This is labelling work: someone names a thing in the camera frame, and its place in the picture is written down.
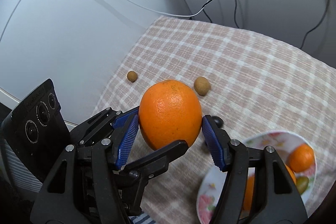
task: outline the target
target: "metal screw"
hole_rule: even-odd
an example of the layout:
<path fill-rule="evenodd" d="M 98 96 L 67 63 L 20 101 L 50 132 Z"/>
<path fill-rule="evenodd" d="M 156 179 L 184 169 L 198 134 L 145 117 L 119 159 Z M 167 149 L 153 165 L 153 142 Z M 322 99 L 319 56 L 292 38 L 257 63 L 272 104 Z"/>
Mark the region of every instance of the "metal screw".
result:
<path fill-rule="evenodd" d="M 266 147 L 267 152 L 273 153 L 275 151 L 273 146 Z"/>
<path fill-rule="evenodd" d="M 111 143 L 111 140 L 108 139 L 108 138 L 106 138 L 106 139 L 102 139 L 102 140 L 101 140 L 101 144 L 102 144 L 102 145 L 109 145 L 110 143 Z"/>
<path fill-rule="evenodd" d="M 67 145 L 67 147 L 65 148 L 66 151 L 70 152 L 74 149 L 75 147 L 72 144 Z"/>
<path fill-rule="evenodd" d="M 129 174 L 131 177 L 134 177 L 134 178 L 136 178 L 136 177 L 138 176 L 138 172 L 135 171 L 135 170 L 130 171 L 128 174 Z"/>
<path fill-rule="evenodd" d="M 232 140 L 230 141 L 230 144 L 232 144 L 232 145 L 234 145 L 234 146 L 237 146 L 237 145 L 240 144 L 240 141 L 238 141 L 238 140 L 236 140 L 236 139 L 232 139 Z"/>

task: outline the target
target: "camera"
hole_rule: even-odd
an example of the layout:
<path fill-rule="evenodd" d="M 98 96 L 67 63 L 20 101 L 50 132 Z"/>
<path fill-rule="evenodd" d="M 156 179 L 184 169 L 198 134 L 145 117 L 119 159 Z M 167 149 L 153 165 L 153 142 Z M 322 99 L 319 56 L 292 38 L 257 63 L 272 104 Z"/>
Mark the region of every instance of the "camera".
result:
<path fill-rule="evenodd" d="M 53 82 L 48 79 L 24 98 L 1 125 L 1 134 L 11 149 L 41 182 L 71 142 L 60 110 Z"/>

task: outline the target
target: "camera lens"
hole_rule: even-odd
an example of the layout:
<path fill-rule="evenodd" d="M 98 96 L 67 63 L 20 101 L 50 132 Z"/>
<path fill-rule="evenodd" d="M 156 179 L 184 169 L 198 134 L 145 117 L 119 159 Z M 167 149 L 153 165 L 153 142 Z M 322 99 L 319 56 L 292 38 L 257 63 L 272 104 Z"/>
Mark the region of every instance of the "camera lens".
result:
<path fill-rule="evenodd" d="M 46 126 L 49 121 L 49 112 L 44 102 L 36 107 L 37 118 L 43 126 Z"/>
<path fill-rule="evenodd" d="M 36 143 L 39 138 L 39 132 L 36 124 L 33 121 L 27 121 L 26 123 L 26 135 L 31 143 Z"/>
<path fill-rule="evenodd" d="M 48 98 L 48 101 L 49 101 L 49 105 L 52 109 L 55 109 L 55 106 L 56 106 L 56 100 L 55 100 L 55 96 L 50 93 L 49 94 L 49 98 Z"/>

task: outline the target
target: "gray fabric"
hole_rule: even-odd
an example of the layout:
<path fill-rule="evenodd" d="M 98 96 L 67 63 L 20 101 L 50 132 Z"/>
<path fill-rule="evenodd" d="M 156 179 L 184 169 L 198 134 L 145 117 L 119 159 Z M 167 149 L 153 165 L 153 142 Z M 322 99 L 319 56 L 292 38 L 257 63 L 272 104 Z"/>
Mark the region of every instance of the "gray fabric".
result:
<path fill-rule="evenodd" d="M 13 179 L 14 185 L 32 192 L 38 193 L 42 183 L 24 166 L 15 155 L 6 140 L 1 139 L 0 145 L 4 147 L 5 158 L 9 168 L 8 175 Z"/>
<path fill-rule="evenodd" d="M 139 216 L 130 217 L 133 224 L 157 224 L 148 214 L 142 212 Z"/>

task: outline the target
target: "blue gripper pad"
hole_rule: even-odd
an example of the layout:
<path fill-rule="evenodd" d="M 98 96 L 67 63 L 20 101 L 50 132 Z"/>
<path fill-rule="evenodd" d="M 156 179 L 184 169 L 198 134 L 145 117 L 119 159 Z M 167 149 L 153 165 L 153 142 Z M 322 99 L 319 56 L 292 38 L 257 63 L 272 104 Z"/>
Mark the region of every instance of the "blue gripper pad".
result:
<path fill-rule="evenodd" d="M 134 115 L 129 127 L 126 130 L 124 138 L 122 139 L 118 147 L 118 157 L 115 162 L 118 170 L 127 163 L 128 156 L 131 152 L 135 137 L 137 136 L 139 129 L 139 117 Z"/>
<path fill-rule="evenodd" d="M 116 129 L 118 127 L 123 127 L 129 115 L 133 113 L 138 114 L 138 112 L 139 112 L 139 107 L 136 107 L 134 109 L 131 109 L 131 111 L 128 113 L 126 112 L 126 113 L 121 114 L 119 117 L 117 117 L 114 120 L 114 123 L 112 124 L 113 128 Z"/>
<path fill-rule="evenodd" d="M 214 164 L 222 171 L 225 167 L 223 148 L 219 144 L 216 134 L 205 116 L 202 118 L 202 132 Z"/>

